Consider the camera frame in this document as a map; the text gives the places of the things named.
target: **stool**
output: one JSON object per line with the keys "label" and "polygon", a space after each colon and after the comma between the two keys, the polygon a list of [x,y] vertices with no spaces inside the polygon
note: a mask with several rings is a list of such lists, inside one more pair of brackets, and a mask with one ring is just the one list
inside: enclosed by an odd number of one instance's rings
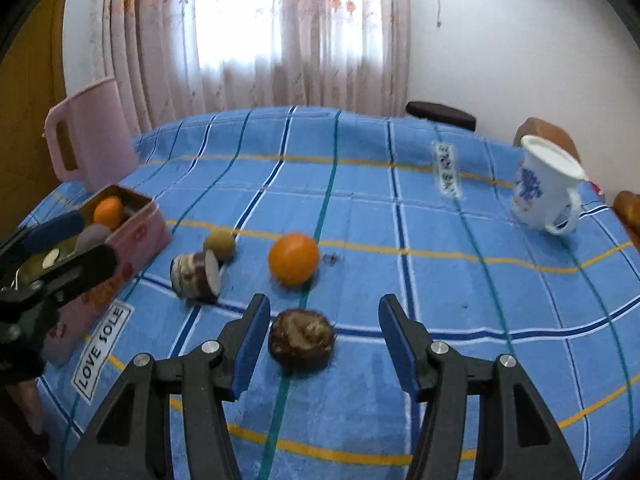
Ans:
{"label": "stool", "polygon": [[451,124],[472,132],[476,130],[476,118],[473,115],[450,106],[424,101],[409,101],[404,109],[409,115],[419,119]]}

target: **silver bolt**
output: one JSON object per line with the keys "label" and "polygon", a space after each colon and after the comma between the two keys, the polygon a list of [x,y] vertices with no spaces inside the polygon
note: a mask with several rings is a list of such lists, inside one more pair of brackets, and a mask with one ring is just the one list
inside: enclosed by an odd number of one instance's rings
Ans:
{"label": "silver bolt", "polygon": [[500,364],[504,367],[513,368],[516,363],[516,358],[512,355],[503,354],[500,356]]}
{"label": "silver bolt", "polygon": [[151,361],[149,354],[138,354],[133,358],[133,364],[136,366],[146,366]]}
{"label": "silver bolt", "polygon": [[431,343],[431,351],[438,355],[446,354],[449,351],[449,345],[442,341],[434,341]]}
{"label": "silver bolt", "polygon": [[212,341],[205,341],[200,346],[200,349],[205,354],[213,354],[214,352],[217,352],[220,349],[220,343],[217,342],[217,341],[213,341],[213,340]]}
{"label": "silver bolt", "polygon": [[7,335],[9,336],[9,341],[17,340],[20,337],[21,333],[22,333],[22,330],[20,330],[20,327],[18,325],[11,325],[7,332]]}

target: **floral curtain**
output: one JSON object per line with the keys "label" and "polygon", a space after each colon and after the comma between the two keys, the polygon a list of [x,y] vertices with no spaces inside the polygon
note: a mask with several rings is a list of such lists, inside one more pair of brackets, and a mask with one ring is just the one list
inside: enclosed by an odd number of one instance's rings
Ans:
{"label": "floral curtain", "polygon": [[408,0],[94,0],[95,78],[137,130],[193,114],[322,105],[393,116],[408,85]]}

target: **blue tablecloth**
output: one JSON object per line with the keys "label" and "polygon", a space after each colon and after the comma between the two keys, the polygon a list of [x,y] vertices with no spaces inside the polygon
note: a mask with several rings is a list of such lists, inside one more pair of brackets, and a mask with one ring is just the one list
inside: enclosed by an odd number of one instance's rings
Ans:
{"label": "blue tablecloth", "polygon": [[[193,117],[136,147],[141,165],[123,184],[154,197],[174,240],[120,294],[133,311],[91,403],[72,386],[81,348],[62,369],[47,366],[39,387],[53,470],[68,463],[135,354],[191,351],[239,316],[254,292],[268,295],[274,314],[306,301],[274,283],[267,266],[273,241],[293,231],[317,236],[322,254],[337,256],[320,265],[307,301],[335,323],[335,355],[327,370],[289,381],[263,348],[249,390],[225,404],[243,478],[404,478],[424,407],[400,390],[384,345],[377,312],[386,293],[463,354],[513,353],[584,478],[606,475],[638,430],[640,258],[590,186],[580,190],[577,231],[552,237],[510,214],[519,150],[444,124],[326,108]],[[455,161],[453,188],[434,171],[437,149]],[[80,184],[63,184],[26,222],[87,197]],[[199,250],[212,226],[236,230],[238,256],[223,269],[219,303],[188,306],[171,290],[169,263]],[[178,397],[172,408],[182,480]],[[470,398],[462,479],[472,476],[477,426]]]}

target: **mug handle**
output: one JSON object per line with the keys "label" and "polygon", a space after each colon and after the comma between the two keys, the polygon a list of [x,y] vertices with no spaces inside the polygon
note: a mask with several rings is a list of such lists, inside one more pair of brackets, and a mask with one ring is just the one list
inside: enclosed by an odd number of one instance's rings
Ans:
{"label": "mug handle", "polygon": [[58,135],[56,132],[58,124],[62,121],[66,121],[67,126],[70,127],[70,123],[67,119],[68,113],[66,105],[67,102],[62,101],[59,105],[54,106],[49,110],[47,118],[44,121],[44,135],[47,138],[47,145],[49,146],[49,155],[51,156],[53,171],[56,173],[56,177],[58,177],[60,182],[82,179],[80,169],[69,171],[65,168],[65,163],[62,159],[62,152],[60,152],[60,144],[58,143]]}
{"label": "mug handle", "polygon": [[578,225],[580,219],[580,210],[582,208],[582,200],[580,195],[575,189],[568,189],[569,199],[571,200],[571,211],[569,212],[569,219],[562,228],[558,228],[551,222],[547,222],[545,229],[553,235],[564,235],[572,232]]}

